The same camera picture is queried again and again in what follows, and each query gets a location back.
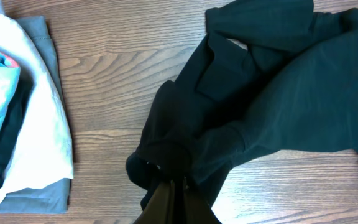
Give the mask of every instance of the wooden table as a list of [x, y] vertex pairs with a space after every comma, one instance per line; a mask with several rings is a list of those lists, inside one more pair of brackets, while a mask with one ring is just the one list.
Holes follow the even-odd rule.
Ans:
[[[125, 224], [145, 191], [124, 164], [159, 86], [174, 80], [230, 0], [5, 0], [13, 18], [44, 15], [56, 43], [75, 143], [66, 215], [0, 215], [0, 223]], [[318, 0], [316, 11], [358, 7]], [[223, 223], [358, 223], [358, 156], [282, 151], [234, 169], [213, 207]]]

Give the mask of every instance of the gray folded cloth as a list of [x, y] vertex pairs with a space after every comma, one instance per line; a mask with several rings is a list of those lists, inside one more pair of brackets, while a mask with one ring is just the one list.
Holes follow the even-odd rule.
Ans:
[[[44, 60], [63, 102], [57, 55], [43, 16], [16, 19]], [[62, 179], [43, 189], [23, 189], [6, 195], [0, 213], [59, 214], [67, 211], [70, 180]]]

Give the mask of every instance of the black fabric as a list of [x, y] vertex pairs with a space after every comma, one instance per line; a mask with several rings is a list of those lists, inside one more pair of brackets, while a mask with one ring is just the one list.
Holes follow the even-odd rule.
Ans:
[[133, 183], [153, 191], [150, 165], [160, 166], [193, 177], [212, 206], [229, 171], [255, 158], [358, 152], [358, 9], [238, 0], [207, 10], [206, 28], [178, 78], [155, 96], [127, 160]]
[[2, 123], [0, 130], [0, 188], [4, 183], [3, 174], [11, 160], [12, 151], [22, 126], [31, 88], [31, 82], [19, 80], [15, 94], [7, 107], [6, 117]]

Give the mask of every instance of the crumpled black clothing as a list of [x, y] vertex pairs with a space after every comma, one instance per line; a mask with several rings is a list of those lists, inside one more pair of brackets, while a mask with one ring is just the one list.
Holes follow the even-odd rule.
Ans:
[[191, 176], [212, 206], [229, 171], [255, 158], [358, 152], [358, 9], [238, 0], [207, 10], [206, 29], [176, 81], [155, 96], [126, 163], [133, 183], [153, 191], [160, 173]]
[[4, 183], [4, 171], [11, 160], [17, 136], [27, 108], [27, 102], [32, 89], [30, 81], [19, 80], [15, 94], [7, 107], [6, 116], [0, 130], [0, 188]]

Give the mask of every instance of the wood grain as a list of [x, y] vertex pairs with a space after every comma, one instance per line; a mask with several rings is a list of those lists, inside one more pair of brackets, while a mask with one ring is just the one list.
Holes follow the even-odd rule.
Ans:
[[[159, 86], [174, 80], [204, 36], [204, 11], [231, 0], [5, 0], [13, 18], [44, 15], [59, 54], [75, 143], [65, 215], [6, 215], [0, 223], [129, 224], [145, 191], [125, 161]], [[318, 0], [338, 12], [358, 0]], [[223, 223], [358, 223], [353, 151], [281, 151], [235, 168], [213, 210]]]

